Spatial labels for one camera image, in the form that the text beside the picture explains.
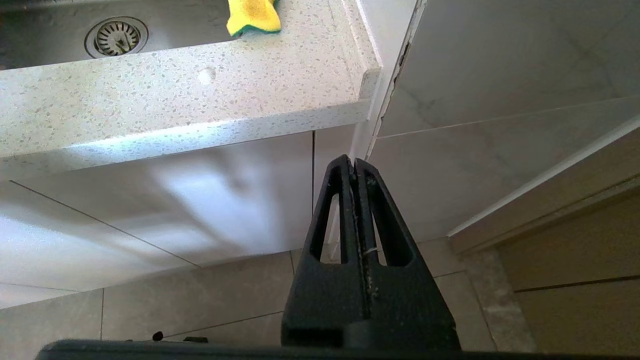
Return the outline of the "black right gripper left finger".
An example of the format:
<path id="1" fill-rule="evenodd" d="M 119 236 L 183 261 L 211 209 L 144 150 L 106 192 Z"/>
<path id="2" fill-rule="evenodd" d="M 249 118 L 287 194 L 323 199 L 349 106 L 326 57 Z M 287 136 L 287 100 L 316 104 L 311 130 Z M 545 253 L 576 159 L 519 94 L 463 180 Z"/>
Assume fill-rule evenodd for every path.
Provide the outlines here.
<path id="1" fill-rule="evenodd" d="M 281 321 L 285 347 L 344 347 L 349 326 L 368 312 L 361 240 L 347 155 L 330 161 Z M 333 198 L 338 200 L 340 262 L 322 262 Z"/>

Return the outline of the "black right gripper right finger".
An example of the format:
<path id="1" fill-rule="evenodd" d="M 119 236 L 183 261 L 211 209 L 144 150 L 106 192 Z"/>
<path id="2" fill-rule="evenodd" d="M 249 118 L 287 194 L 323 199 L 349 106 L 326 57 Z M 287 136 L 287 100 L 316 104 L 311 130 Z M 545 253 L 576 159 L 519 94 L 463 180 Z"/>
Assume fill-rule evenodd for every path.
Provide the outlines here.
<path id="1" fill-rule="evenodd" d="M 356 225 L 373 344 L 459 351 L 457 326 L 379 171 L 354 162 Z"/>

